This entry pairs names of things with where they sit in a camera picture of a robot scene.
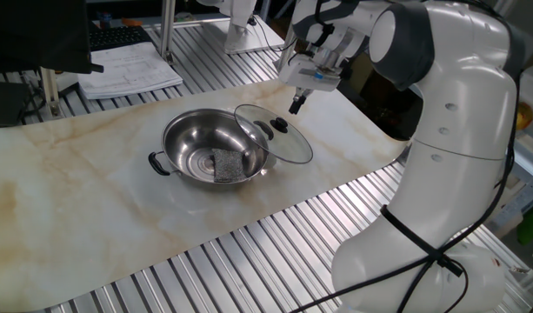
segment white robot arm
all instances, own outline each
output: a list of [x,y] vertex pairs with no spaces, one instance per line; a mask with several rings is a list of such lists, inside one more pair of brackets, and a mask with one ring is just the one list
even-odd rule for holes
[[[516,111],[512,77],[520,72],[524,51],[509,25],[459,0],[303,0],[292,25],[311,44],[280,72],[282,81],[297,87],[290,112],[296,114],[313,90],[335,89],[344,60],[368,44],[374,69],[400,90],[414,84],[424,100],[402,182],[387,211],[435,248],[479,220],[496,193]],[[487,250],[463,243],[447,255],[469,274],[468,291],[453,312],[495,308],[504,293],[501,264]],[[426,256],[381,216],[339,247],[332,280],[342,290]],[[447,312],[462,295],[466,275],[430,267],[404,308],[403,295],[419,269],[341,296],[340,310]]]

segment metal pole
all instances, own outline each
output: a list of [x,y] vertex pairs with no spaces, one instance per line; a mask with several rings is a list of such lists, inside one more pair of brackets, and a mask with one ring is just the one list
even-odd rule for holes
[[169,64],[174,65],[173,52],[171,51],[171,32],[176,14],[176,0],[162,1],[162,42],[160,43],[160,55]]
[[283,7],[280,9],[279,12],[277,12],[276,16],[274,17],[274,19],[278,19],[280,17],[282,17],[283,13],[285,13],[285,11],[290,7],[290,5],[294,2],[295,0],[288,0],[288,2],[286,2]]
[[268,11],[270,10],[270,0],[263,0],[263,7],[260,9],[260,18],[266,23]]

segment pot handle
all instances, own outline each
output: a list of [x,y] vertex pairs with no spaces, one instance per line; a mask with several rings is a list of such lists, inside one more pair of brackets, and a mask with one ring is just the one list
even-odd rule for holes
[[161,152],[152,152],[148,155],[148,162],[152,166],[152,169],[156,171],[156,173],[162,175],[162,176],[169,176],[170,173],[167,170],[164,170],[160,162],[156,159],[156,155],[163,153]]

